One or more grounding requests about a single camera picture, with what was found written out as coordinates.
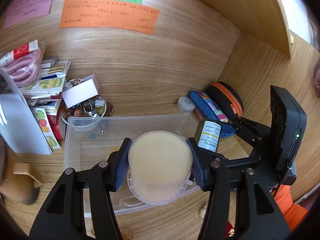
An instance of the orange paper note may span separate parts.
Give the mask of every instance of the orange paper note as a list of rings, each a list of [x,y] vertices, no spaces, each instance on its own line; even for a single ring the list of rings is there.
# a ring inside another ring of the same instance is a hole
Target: orange paper note
[[[152,34],[160,10],[115,0],[65,0],[60,28],[114,27]]]

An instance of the silver rivet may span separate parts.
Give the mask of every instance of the silver rivet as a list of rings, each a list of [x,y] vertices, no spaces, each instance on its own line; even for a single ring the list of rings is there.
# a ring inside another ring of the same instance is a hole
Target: silver rivet
[[[73,168],[67,168],[64,173],[70,175],[73,172]]]
[[[247,168],[247,173],[249,175],[253,175],[254,174],[254,169],[253,168]]]
[[[106,161],[102,161],[102,162],[99,162],[99,166],[104,168],[108,166],[108,163]]]
[[[214,167],[214,168],[218,168],[220,166],[220,163],[217,162],[217,161],[214,161],[211,163],[211,166]]]

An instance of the orange sleeve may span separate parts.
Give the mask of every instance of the orange sleeve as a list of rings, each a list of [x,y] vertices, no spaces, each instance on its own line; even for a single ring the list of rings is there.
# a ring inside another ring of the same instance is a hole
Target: orange sleeve
[[[308,210],[293,203],[290,186],[281,185],[275,197],[275,201],[291,231],[293,231],[299,225],[299,223],[308,213]]]

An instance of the bowl of beads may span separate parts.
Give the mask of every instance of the bowl of beads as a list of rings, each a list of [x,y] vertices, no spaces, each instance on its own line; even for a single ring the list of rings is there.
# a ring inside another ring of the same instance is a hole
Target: bowl of beads
[[[66,124],[68,124],[69,118],[77,118],[77,120],[73,121],[73,126],[77,132],[89,132],[99,125],[98,118],[105,116],[107,110],[108,115],[106,116],[109,116],[113,111],[112,105],[108,104],[101,96],[95,96],[70,108],[67,108],[64,103],[61,103],[60,112],[62,120]]]

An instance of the small green bottle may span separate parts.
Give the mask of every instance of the small green bottle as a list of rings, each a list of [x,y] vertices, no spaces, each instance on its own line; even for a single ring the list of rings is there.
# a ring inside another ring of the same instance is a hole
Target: small green bottle
[[[221,125],[212,119],[202,119],[198,123],[195,140],[200,148],[215,152],[219,144]]]

